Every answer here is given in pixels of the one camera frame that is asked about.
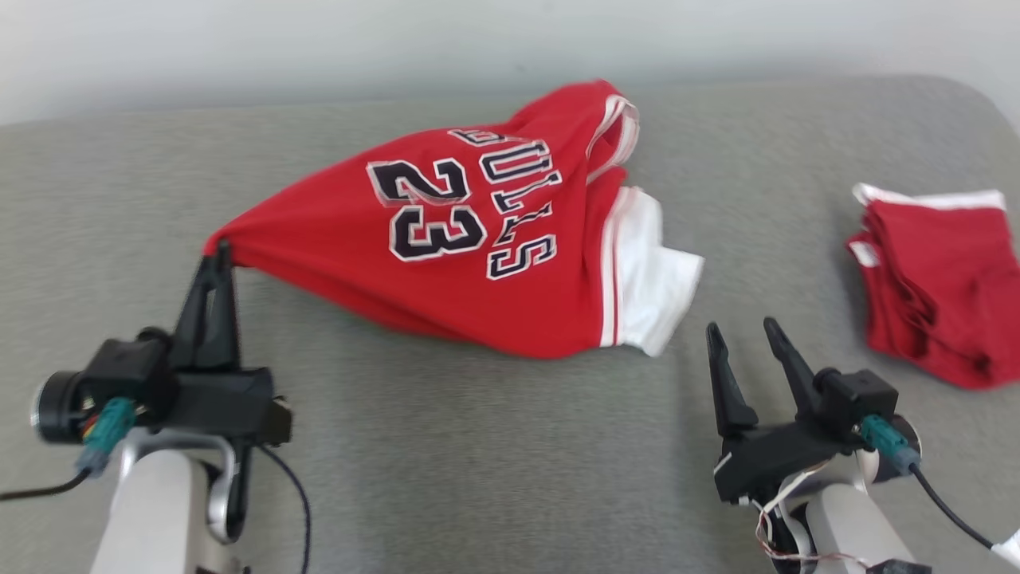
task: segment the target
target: gray table surface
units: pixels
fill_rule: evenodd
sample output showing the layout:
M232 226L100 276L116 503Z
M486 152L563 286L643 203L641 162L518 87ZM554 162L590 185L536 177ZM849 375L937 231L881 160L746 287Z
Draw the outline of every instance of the gray table surface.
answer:
M317 573L766 573L754 516L721 505L704 329L717 321L764 421L793 414L761 321L816 369L871 368L901 393L947 502L1001 540L1020 526L1020 386L975 395L870 352L843 242L859 180L910 194L999 188L1020 228L1020 141L989 101L929 77L627 91L630 181L665 242L707 257L663 357L545 362L396 334L256 271L239 273L246 363L296 413L280 450L314 512ZM500 120L525 97L216 109L0 128L0 488L62 480L37 441L38 384L106 337L172 326L206 237L282 187L404 133ZM114 480L0 506L0 570L87 572ZM912 480L875 499L936 572L1007 572ZM258 458L240 553L297 572L301 507Z

